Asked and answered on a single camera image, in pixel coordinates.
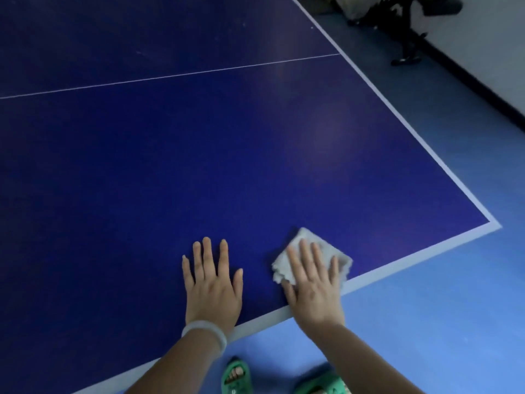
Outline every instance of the sandal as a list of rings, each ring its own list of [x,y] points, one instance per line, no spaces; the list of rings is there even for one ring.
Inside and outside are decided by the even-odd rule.
[[[347,394],[350,391],[343,380],[334,371],[323,373],[312,380],[300,384],[293,394],[311,394],[324,391],[326,394]]]
[[[222,394],[253,394],[252,377],[248,365],[239,358],[233,358],[224,370],[220,388]]]

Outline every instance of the black baseboard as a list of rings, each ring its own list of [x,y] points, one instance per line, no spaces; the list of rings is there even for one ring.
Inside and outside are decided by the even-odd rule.
[[[453,74],[459,81],[469,87],[477,95],[486,100],[492,107],[498,110],[501,114],[507,117],[512,123],[525,131],[525,115],[518,111],[514,106],[502,99],[499,95],[493,92],[489,87],[481,83],[472,74],[467,72],[464,68],[446,56],[443,52],[438,50],[435,46],[430,44],[427,40],[422,39],[419,35],[412,31],[412,40],[419,46],[422,52],[434,59],[441,66]]]

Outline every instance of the white wall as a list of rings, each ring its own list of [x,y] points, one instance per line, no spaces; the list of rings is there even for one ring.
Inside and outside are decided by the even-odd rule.
[[[414,3],[413,28],[525,114],[525,0],[462,1],[459,15],[429,18]]]

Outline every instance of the finger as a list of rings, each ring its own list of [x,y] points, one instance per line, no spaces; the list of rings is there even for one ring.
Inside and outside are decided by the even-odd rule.
[[[332,286],[339,287],[339,259],[333,256],[330,261],[330,283]]]
[[[217,272],[215,272],[215,264],[213,264],[213,255],[212,255],[212,241],[207,236],[202,239],[202,247],[204,248],[204,278],[205,279],[211,279],[215,276],[217,276]]]
[[[317,243],[312,243],[313,262],[317,268],[317,274],[322,282],[328,282],[328,271],[323,263],[323,254]]]
[[[285,291],[286,301],[289,305],[293,307],[297,303],[297,296],[295,294],[295,290],[293,289],[292,284],[286,279],[283,279],[281,281],[281,286],[282,289]]]
[[[186,256],[182,256],[182,276],[184,276],[184,287],[186,292],[188,292],[195,284],[195,281],[193,280],[192,272],[189,268],[189,260]]]
[[[305,267],[306,276],[309,280],[318,279],[319,275],[317,275],[317,268],[315,264],[313,264],[312,252],[310,251],[310,246],[308,246],[306,239],[301,239],[299,242],[299,250],[301,251],[301,261]]]
[[[296,279],[297,284],[301,284],[308,281],[306,277],[305,269],[303,268],[297,252],[292,246],[286,248],[286,254],[288,254],[288,259],[290,260],[290,267],[292,267],[293,277]]]
[[[235,297],[237,300],[242,302],[243,300],[243,269],[240,268],[237,271],[235,271],[235,274],[233,276],[233,293],[235,293]]]
[[[220,241],[220,256],[217,272],[219,277],[229,280],[228,242],[224,239]]]
[[[204,280],[204,270],[202,267],[202,256],[200,255],[200,242],[193,244],[193,270],[195,272],[195,282]]]

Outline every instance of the white center line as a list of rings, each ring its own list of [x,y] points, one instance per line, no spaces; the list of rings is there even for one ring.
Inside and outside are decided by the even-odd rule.
[[[254,63],[253,65],[243,65],[243,66],[234,66],[232,68],[222,68],[222,69],[212,69],[212,70],[203,70],[200,72],[190,72],[190,73],[179,73],[179,74],[170,74],[169,76],[159,76],[159,77],[150,77],[147,79],[136,79],[136,80],[127,80],[127,81],[117,81],[115,83],[107,83],[107,84],[95,84],[95,85],[83,85],[81,87],[73,87],[73,88],[63,88],[60,90],[51,90],[51,91],[41,91],[41,92],[31,92],[29,94],[19,94],[19,95],[8,95],[6,97],[0,97],[0,100],[2,99],[11,99],[11,98],[20,98],[20,97],[31,97],[32,95],[41,95],[41,94],[52,94],[54,92],[63,92],[63,91],[73,91],[73,90],[83,90],[86,88],[94,88],[94,87],[104,87],[107,85],[118,85],[118,84],[127,84],[127,83],[137,83],[139,81],[148,81],[148,80],[159,80],[159,79],[169,79],[172,77],[179,77],[179,76],[190,76],[192,74],[201,74],[201,73],[211,73],[211,72],[221,72],[223,70],[233,70],[233,69],[243,69],[243,68],[251,68],[253,66],[264,66],[264,65],[275,65],[277,63],[285,63],[285,62],[294,62],[294,61],[304,61],[306,59],[316,59],[316,58],[325,58],[325,57],[334,57],[334,56],[341,56],[339,53],[335,54],[327,54],[327,55],[319,55],[316,57],[308,57],[308,58],[297,58],[297,59],[286,59],[284,61],[275,61],[275,62],[265,62],[265,63]]]

